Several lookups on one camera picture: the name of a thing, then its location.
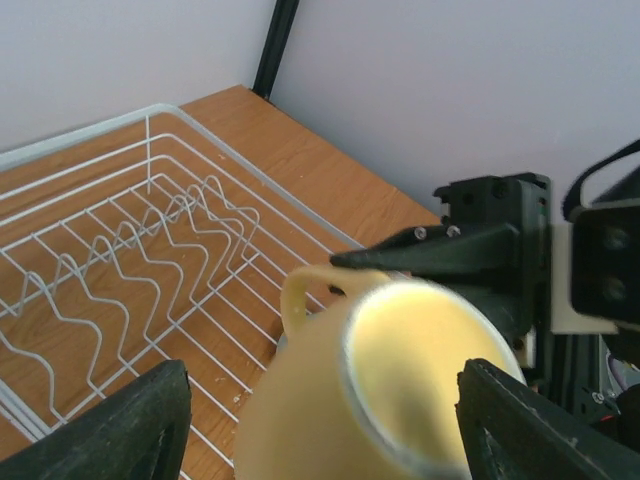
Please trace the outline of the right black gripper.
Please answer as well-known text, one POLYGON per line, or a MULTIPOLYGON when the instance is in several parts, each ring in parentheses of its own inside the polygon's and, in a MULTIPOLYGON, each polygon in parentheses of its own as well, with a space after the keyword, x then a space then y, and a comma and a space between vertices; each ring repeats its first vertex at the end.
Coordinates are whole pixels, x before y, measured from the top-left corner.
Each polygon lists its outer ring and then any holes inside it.
POLYGON ((330 264, 404 272, 456 290, 511 342, 545 318, 550 194, 550 179, 531 172, 452 182, 434 191, 449 207, 444 225, 405 228, 335 253, 330 264))

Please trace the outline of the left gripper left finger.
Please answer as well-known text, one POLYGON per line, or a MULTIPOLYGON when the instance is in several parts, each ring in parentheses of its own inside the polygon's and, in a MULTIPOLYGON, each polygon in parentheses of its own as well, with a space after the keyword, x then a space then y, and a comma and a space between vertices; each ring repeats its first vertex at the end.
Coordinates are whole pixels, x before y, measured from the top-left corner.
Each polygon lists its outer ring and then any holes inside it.
POLYGON ((177 479, 191 422, 181 360, 167 360, 1 462, 3 479, 177 479))

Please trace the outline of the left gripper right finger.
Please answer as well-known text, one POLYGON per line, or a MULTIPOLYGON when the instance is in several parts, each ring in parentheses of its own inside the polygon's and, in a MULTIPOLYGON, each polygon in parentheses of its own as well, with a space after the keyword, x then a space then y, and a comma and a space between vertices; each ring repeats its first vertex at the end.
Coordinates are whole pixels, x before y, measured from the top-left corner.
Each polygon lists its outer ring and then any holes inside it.
POLYGON ((486 360, 458 375, 458 423, 474 479, 637 479, 639 386, 586 424, 486 360))

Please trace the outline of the yellow mug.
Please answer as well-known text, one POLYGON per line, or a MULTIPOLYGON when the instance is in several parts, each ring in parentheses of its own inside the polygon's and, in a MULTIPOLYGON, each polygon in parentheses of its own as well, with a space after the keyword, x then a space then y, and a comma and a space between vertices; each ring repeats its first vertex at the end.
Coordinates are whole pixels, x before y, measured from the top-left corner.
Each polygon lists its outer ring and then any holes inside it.
POLYGON ((286 343, 240 414, 239 479, 466 479, 459 373, 485 359, 523 379, 493 324, 432 282, 304 266, 280 313, 286 343))

